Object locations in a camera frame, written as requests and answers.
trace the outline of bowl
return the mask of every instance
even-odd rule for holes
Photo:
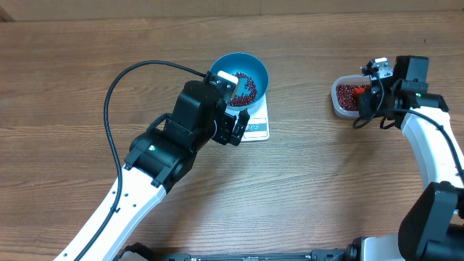
[[[246,53],[231,53],[226,54],[219,58],[211,67],[211,73],[217,74],[220,70],[235,75],[236,73],[244,73],[253,78],[256,84],[257,95],[256,99],[249,105],[235,107],[228,105],[227,108],[233,111],[242,111],[244,109],[252,109],[259,107],[262,102],[266,91],[269,87],[269,73],[266,66],[256,57]],[[237,96],[241,94],[248,94],[249,91],[245,90],[246,79],[240,79],[240,86],[237,90]]]
[[[331,89],[333,110],[335,114],[339,117],[356,119],[360,116],[358,111],[349,111],[340,107],[339,100],[336,97],[336,87],[340,84],[350,84],[350,85],[363,85],[370,84],[369,76],[363,75],[348,75],[338,78],[333,84]]]

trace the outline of wooden table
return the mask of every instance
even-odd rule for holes
[[[397,231],[421,194],[412,150],[378,121],[352,130],[334,115],[331,84],[369,59],[430,57],[464,146],[464,13],[317,14],[0,24],[0,260],[50,260],[115,180],[104,133],[107,89],[145,59],[206,71],[245,51],[268,67],[270,139],[203,148],[193,170],[126,244],[218,254],[344,248]],[[142,67],[117,86],[109,121],[119,155],[183,84]]]

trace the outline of red bean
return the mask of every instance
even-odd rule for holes
[[[253,78],[242,72],[237,72],[235,76],[241,79],[246,78],[244,88],[249,91],[249,94],[241,94],[240,96],[235,95],[235,97],[229,101],[229,105],[234,107],[250,105],[255,101],[257,95],[256,84],[254,83]]]
[[[340,107],[348,111],[357,111],[359,107],[355,99],[356,88],[370,88],[370,84],[353,85],[353,84],[339,84],[336,87],[336,98],[339,101]]]

